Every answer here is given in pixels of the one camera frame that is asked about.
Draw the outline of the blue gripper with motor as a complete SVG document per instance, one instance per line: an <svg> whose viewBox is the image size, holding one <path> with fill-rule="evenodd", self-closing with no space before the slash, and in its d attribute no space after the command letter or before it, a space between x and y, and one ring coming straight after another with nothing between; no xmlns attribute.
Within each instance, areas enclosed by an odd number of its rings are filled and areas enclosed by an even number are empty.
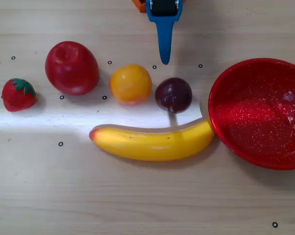
<svg viewBox="0 0 295 235"><path fill-rule="evenodd" d="M172 31L181 16L183 0L146 0L146 12L157 27L160 58L167 65L171 57Z"/></svg>

